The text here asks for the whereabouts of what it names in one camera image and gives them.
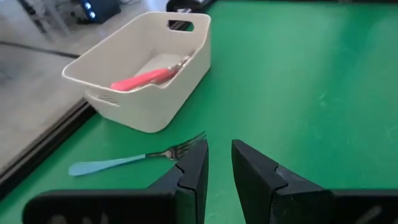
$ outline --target bin handle cutout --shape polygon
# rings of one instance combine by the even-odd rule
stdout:
[[[92,94],[88,91],[86,91],[86,95],[89,96],[90,98],[99,101],[101,103],[106,103],[109,104],[111,106],[120,106],[119,105],[119,100],[111,97],[111,96],[106,96],[106,95],[98,95],[98,94]]]
[[[195,14],[195,13],[178,13],[178,12],[152,12],[156,14],[156,19],[160,21],[164,21],[165,29],[172,32],[185,32],[186,34],[198,33],[200,35],[205,35],[208,33],[210,28],[210,16],[206,14]],[[193,30],[181,31],[181,29],[175,29],[175,27],[170,26],[170,21],[184,21],[192,23],[194,26]]]
[[[167,24],[169,29],[173,31],[177,30],[180,32],[193,32],[195,30],[195,25],[193,25],[193,23],[190,21],[169,20],[167,21]]]

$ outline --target metal fork head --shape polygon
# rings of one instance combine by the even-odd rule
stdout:
[[[200,142],[201,140],[206,138],[205,132],[201,132],[197,136],[185,141],[181,144],[169,147],[165,151],[162,152],[162,155],[177,161],[179,160],[189,149],[191,149],[196,143]]]

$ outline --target light blue fork handle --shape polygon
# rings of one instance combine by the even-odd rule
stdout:
[[[69,175],[79,176],[92,174],[94,172],[98,172],[103,169],[107,169],[114,166],[119,166],[122,164],[126,164],[128,162],[138,161],[141,159],[145,159],[145,154],[139,156],[132,156],[128,158],[122,159],[112,159],[107,161],[97,161],[97,162],[77,162],[71,167],[69,167]]]

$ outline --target utensil in bin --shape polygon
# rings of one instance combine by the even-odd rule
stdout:
[[[175,74],[191,59],[193,50],[186,57],[184,57],[180,63],[169,66],[167,68],[160,68],[150,72],[136,75],[135,77],[114,82],[111,85],[111,89],[118,91],[130,91],[135,88],[139,88],[148,84],[161,84],[171,80]]]

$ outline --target green table surface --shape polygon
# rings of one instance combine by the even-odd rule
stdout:
[[[154,152],[206,131],[207,223],[244,223],[231,140],[242,139],[325,188],[397,188],[398,7],[218,1],[211,68],[163,131],[93,116],[0,203],[20,223],[50,189],[144,188],[173,166],[153,159],[70,177],[74,162]]]

